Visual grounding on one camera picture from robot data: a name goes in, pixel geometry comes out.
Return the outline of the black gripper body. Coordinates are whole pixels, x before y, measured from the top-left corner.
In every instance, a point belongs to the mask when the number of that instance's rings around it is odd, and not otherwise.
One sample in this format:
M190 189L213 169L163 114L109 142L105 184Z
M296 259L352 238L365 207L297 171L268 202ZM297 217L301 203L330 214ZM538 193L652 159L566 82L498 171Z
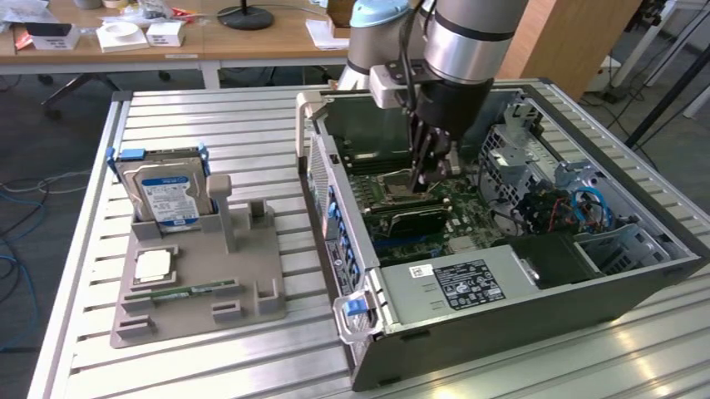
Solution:
M453 138L462 138L477 121L494 81L490 78L474 85L448 80L422 83L413 114L413 128L440 128Z

